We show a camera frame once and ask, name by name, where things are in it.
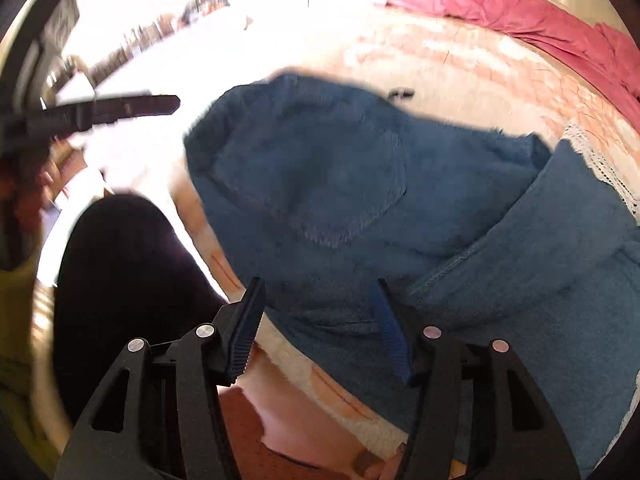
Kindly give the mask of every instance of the stitching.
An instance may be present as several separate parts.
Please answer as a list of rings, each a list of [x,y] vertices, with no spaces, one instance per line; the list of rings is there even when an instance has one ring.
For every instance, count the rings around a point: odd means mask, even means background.
[[[379,132],[380,134],[389,134],[391,136],[390,143],[392,148],[392,161],[393,161],[393,177],[392,182],[390,184],[390,189],[382,203],[382,206],[377,206],[372,208],[373,211],[370,214],[367,214],[360,221],[352,222],[347,226],[346,233],[338,236],[327,236],[322,235],[321,232],[318,232],[316,226],[304,225],[300,222],[291,221],[290,216],[284,211],[274,208],[273,205],[265,202],[264,200],[252,195],[245,189],[241,189],[237,186],[234,186],[228,181],[228,178],[224,174],[216,173],[215,171],[210,172],[210,176],[213,177],[214,180],[218,181],[220,184],[225,186],[231,192],[237,193],[244,200],[247,200],[249,203],[254,204],[258,208],[264,209],[268,214],[274,217],[276,220],[285,223],[287,226],[292,228],[295,232],[302,234],[306,239],[318,243],[322,246],[326,246],[332,249],[337,249],[341,243],[347,243],[352,240],[360,231],[362,231],[365,227],[373,224],[377,219],[379,219],[388,209],[395,204],[398,200],[402,198],[404,193],[406,192],[406,179],[405,179],[405,168],[404,168],[404,160],[402,158],[401,151],[401,141],[399,135],[391,130],[382,130]]]
[[[606,158],[600,152],[598,152],[593,148],[593,146],[591,146],[591,143],[589,142],[588,137],[585,135],[582,127],[574,121],[569,121],[564,129],[564,134],[562,135],[561,140],[563,139],[568,140],[574,152],[578,153],[582,157],[585,165],[591,170],[591,172],[599,181],[604,182],[605,184],[609,184],[616,190],[622,201],[625,203],[626,207],[636,219],[636,222],[640,223],[640,204],[635,199],[629,188],[622,181],[622,179],[618,176],[615,168],[613,168],[612,165],[607,162]],[[545,173],[545,170],[546,166],[542,169],[542,171],[540,171],[531,186],[529,186],[529,189],[527,189],[527,193],[539,187],[540,177]],[[487,236],[495,229],[498,224],[491,227],[491,229],[489,229],[484,236],[475,241],[471,246],[463,251],[462,254],[459,254],[453,260],[445,264],[445,266],[442,267],[438,272],[436,272],[436,274],[415,282],[408,289],[407,294],[411,296],[413,294],[417,294],[418,292],[426,292],[427,289],[433,284],[433,282],[439,280],[442,276],[444,276],[464,260],[472,256],[481,247],[484,240],[486,240]]]
[[[340,392],[338,392],[335,387],[332,384],[329,384],[329,382],[322,377],[322,375],[320,375],[318,373],[318,370],[316,370],[315,368],[313,369],[313,374],[320,379],[334,394],[336,394],[338,397],[340,397],[346,404],[348,404],[356,413],[358,413],[359,415],[363,416],[364,418],[366,418],[369,422],[373,422],[373,418],[370,418],[370,416],[367,416],[365,413],[362,413],[357,406],[354,406],[350,400],[346,399],[342,394],[340,394]]]

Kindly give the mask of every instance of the person's leg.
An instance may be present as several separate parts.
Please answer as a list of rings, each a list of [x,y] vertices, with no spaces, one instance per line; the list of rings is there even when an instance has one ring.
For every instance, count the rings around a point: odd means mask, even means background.
[[[130,339],[178,339],[224,303],[149,200],[90,206],[69,238],[54,311],[53,367],[72,422]]]

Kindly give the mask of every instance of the brown fabric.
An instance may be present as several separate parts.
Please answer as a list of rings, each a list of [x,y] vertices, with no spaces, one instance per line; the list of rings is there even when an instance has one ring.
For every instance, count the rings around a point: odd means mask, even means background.
[[[239,388],[221,394],[220,407],[242,480],[348,480],[347,475],[297,465],[267,449],[260,417]]]
[[[380,457],[374,455],[372,452],[364,450],[356,457],[351,467],[353,467],[353,470],[357,474],[364,476],[366,470],[376,464],[384,464],[384,461],[380,460]]]
[[[176,211],[204,263],[229,301],[239,301],[244,294],[244,286],[231,269],[215,233],[207,223],[202,201],[191,183],[184,158],[175,164],[170,181],[169,193]]]

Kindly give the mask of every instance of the clothing pile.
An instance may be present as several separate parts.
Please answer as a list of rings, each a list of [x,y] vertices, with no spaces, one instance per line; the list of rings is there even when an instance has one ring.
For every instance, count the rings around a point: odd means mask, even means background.
[[[510,341],[586,475],[636,390],[640,232],[574,130],[550,152],[286,73],[226,92],[185,144],[233,270],[266,282],[271,321],[337,383],[410,431],[417,393],[369,301],[385,278],[426,323]]]

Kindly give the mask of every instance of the white lace trim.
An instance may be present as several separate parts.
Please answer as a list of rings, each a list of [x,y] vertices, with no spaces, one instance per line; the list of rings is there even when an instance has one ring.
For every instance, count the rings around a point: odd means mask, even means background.
[[[616,190],[617,194],[625,203],[631,214],[640,223],[640,211],[638,200],[633,196],[629,188],[622,181],[618,172],[598,150],[594,149],[589,141],[589,137],[584,133],[582,127],[571,121],[564,128],[563,139],[567,139],[576,153],[580,153],[587,167],[593,171],[598,180],[609,184]]]
[[[640,224],[640,212],[638,207],[638,200],[635,199],[629,188],[622,181],[622,178],[618,175],[618,172],[612,165],[609,164],[607,159],[600,153],[598,150],[594,149],[591,145],[589,138],[584,133],[582,127],[571,121],[567,124],[564,129],[564,134],[562,135],[563,139],[567,139],[572,148],[576,153],[580,153],[582,158],[584,159],[584,163],[587,167],[593,171],[593,174],[596,176],[598,180],[609,184],[613,189],[616,190],[617,194],[626,204],[626,207],[629,209],[631,214],[636,219],[636,222]],[[640,404],[640,372],[636,375],[636,392],[631,399],[631,406],[629,407],[629,411],[626,413],[625,418],[622,419],[620,423],[620,430],[618,434],[613,438],[607,451],[604,456],[600,459],[598,464],[602,462],[605,456],[609,454],[614,444],[620,438],[620,435],[626,428],[626,425],[631,420],[631,416],[634,414],[636,408]]]

